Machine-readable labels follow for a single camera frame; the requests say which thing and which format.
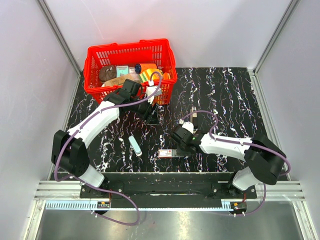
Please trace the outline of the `red white staple box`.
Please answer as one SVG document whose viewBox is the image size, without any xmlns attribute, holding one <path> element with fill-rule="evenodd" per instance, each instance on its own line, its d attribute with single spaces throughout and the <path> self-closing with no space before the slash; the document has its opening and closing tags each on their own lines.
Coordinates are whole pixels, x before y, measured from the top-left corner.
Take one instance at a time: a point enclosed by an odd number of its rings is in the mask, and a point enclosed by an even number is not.
<svg viewBox="0 0 320 240">
<path fill-rule="evenodd" d="M 158 157 L 159 158 L 180 158 L 183 157 L 183 153 L 178 149 L 159 149 Z"/>
</svg>

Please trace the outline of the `brown cardboard box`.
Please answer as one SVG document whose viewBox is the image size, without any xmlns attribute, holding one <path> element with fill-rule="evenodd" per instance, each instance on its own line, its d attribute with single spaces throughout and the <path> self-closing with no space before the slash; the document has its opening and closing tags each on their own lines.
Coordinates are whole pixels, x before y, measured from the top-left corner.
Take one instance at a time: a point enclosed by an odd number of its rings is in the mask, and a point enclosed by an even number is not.
<svg viewBox="0 0 320 240">
<path fill-rule="evenodd" d="M 132 80 L 134 81 L 135 79 L 131 74 L 125 74 L 121 75 L 119 77 L 107 80 L 102 84 L 102 87 L 113 87 L 113 86 L 122 86 L 125 82 L 125 80 Z"/>
</svg>

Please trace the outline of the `red plastic shopping basket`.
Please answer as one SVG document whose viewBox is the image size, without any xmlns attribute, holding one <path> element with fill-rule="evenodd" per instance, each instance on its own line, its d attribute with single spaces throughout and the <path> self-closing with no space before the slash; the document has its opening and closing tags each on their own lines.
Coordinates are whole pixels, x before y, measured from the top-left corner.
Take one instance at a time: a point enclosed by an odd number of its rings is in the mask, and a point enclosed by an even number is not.
<svg viewBox="0 0 320 240">
<path fill-rule="evenodd" d="M 107 94 L 119 88 L 116 85 L 102 87 L 101 68 L 109 65 L 134 67 L 136 64 L 156 64 L 163 73 L 170 75 L 170 79 L 161 82 L 161 95 L 154 98 L 159 105 L 169 104 L 178 76 L 174 53 L 165 38 L 89 47 L 83 69 L 85 92 L 101 103 Z"/>
</svg>

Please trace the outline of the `orange bottle blue cap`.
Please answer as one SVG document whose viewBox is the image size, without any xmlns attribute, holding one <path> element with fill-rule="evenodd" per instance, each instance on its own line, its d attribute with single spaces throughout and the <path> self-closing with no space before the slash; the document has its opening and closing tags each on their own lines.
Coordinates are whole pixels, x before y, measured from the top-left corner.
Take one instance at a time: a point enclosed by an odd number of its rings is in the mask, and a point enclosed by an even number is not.
<svg viewBox="0 0 320 240">
<path fill-rule="evenodd" d="M 137 63 L 134 67 L 134 70 L 137 74 L 141 74 L 147 69 L 157 69 L 158 66 L 155 63 Z"/>
</svg>

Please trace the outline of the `brown round cookie pack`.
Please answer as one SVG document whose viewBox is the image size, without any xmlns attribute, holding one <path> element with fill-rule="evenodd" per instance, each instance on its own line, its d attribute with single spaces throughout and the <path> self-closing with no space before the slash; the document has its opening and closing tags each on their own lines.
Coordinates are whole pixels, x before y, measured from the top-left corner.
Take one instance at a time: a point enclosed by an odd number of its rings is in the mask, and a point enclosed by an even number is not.
<svg viewBox="0 0 320 240">
<path fill-rule="evenodd" d="M 104 83 L 117 77 L 117 70 L 114 65 L 107 65 L 100 69 L 98 74 L 99 80 Z"/>
</svg>

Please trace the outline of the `grey metal stapler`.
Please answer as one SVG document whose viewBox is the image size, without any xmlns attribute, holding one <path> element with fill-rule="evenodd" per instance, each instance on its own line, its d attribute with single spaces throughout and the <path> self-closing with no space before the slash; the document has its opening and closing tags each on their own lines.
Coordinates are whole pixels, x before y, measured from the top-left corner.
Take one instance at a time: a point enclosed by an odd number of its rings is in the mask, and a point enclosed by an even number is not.
<svg viewBox="0 0 320 240">
<path fill-rule="evenodd" d="M 197 126 L 198 125 L 198 116 L 197 116 L 197 108 L 195 106 L 192 106 L 191 107 L 191 110 L 190 110 L 190 121 L 195 125 Z"/>
</svg>

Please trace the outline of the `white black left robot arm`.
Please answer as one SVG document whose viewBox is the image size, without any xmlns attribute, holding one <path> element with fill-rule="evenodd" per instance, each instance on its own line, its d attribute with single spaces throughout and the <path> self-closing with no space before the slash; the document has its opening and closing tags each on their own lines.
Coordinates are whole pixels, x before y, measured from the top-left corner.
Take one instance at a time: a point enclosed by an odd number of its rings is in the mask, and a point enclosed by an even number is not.
<svg viewBox="0 0 320 240">
<path fill-rule="evenodd" d="M 94 138 L 122 113 L 134 112 L 146 121 L 150 121 L 157 105 L 154 96 L 161 89 L 152 81 L 145 90 L 146 97 L 138 95 L 142 85 L 126 79 L 121 88 L 107 94 L 97 109 L 82 122 L 67 131 L 59 130 L 54 134 L 51 161 L 54 164 L 54 179 L 59 182 L 58 169 L 68 172 L 69 176 L 78 178 L 91 185 L 91 192 L 98 198 L 107 195 L 108 185 L 105 177 L 90 164 L 88 147 Z"/>
</svg>

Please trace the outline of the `teal white small box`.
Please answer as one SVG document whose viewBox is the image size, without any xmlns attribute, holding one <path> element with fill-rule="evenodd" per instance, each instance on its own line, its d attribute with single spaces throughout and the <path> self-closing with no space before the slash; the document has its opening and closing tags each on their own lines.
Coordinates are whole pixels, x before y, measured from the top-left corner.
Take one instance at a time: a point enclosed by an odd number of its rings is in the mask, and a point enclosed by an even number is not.
<svg viewBox="0 0 320 240">
<path fill-rule="evenodd" d="M 129 66 L 128 65 L 117 65 L 116 66 L 116 77 L 121 77 L 129 74 Z"/>
</svg>

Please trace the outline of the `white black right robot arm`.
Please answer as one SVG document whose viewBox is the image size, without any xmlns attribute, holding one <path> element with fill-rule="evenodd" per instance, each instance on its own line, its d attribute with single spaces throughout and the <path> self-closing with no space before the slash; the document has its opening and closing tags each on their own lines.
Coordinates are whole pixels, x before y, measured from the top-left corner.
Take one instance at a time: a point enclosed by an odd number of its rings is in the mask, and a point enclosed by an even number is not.
<svg viewBox="0 0 320 240">
<path fill-rule="evenodd" d="M 286 162 L 286 155 L 266 136 L 232 138 L 196 131 L 190 122 L 176 127 L 172 140 L 184 152 L 215 154 L 238 159 L 247 167 L 238 170 L 227 186 L 228 194 L 239 198 L 256 184 L 275 185 Z"/>
</svg>

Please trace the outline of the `light blue stapler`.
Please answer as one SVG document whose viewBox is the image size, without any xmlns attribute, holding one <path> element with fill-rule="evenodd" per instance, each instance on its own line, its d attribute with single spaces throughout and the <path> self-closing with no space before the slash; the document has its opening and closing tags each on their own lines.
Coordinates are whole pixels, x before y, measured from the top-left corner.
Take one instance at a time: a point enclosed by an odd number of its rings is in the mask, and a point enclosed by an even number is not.
<svg viewBox="0 0 320 240">
<path fill-rule="evenodd" d="M 137 142 L 137 140 L 135 139 L 135 137 L 133 135 L 131 135 L 129 138 L 128 138 L 129 142 L 130 142 L 130 145 L 131 147 L 133 148 L 133 151 L 135 152 L 135 154 L 139 157 L 142 155 L 142 150 Z"/>
</svg>

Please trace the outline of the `yellow green striped box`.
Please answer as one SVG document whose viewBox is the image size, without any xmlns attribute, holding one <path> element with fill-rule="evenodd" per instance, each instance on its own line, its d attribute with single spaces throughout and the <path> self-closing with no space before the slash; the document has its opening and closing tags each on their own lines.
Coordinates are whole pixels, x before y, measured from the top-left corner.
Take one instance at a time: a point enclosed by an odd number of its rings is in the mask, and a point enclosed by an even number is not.
<svg viewBox="0 0 320 240">
<path fill-rule="evenodd" d="M 164 75 L 164 73 L 163 73 L 162 70 L 160 70 L 160 69 L 157 69 L 157 68 L 148 68 L 148 69 L 142 71 L 142 72 L 139 74 L 140 82 L 141 82 L 141 83 L 148 82 L 148 81 L 151 79 L 151 75 L 152 75 L 154 72 L 159 72 L 159 74 L 160 74 L 161 76 Z"/>
</svg>

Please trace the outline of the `orange snack packet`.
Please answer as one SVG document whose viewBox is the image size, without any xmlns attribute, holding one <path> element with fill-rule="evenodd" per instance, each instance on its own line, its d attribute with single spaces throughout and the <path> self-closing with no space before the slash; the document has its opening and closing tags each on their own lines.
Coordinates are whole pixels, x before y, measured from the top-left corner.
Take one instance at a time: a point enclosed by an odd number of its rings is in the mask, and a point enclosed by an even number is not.
<svg viewBox="0 0 320 240">
<path fill-rule="evenodd" d="M 170 74 L 169 74 L 168 72 L 165 72 L 165 73 L 163 74 L 163 76 L 162 76 L 162 79 L 163 79 L 163 80 L 170 80 L 170 79 L 171 79 L 171 76 L 170 76 Z"/>
</svg>

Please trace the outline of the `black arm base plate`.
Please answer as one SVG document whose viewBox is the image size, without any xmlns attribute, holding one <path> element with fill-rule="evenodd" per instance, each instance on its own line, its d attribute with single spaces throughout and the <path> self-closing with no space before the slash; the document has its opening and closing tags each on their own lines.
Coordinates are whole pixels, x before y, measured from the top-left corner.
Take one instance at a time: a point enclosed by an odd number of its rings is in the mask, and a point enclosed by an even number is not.
<svg viewBox="0 0 320 240">
<path fill-rule="evenodd" d="M 129 197 L 178 195 L 215 199 L 257 198 L 256 189 L 237 190 L 231 186 L 231 172 L 106 172 L 100 189 Z"/>
</svg>

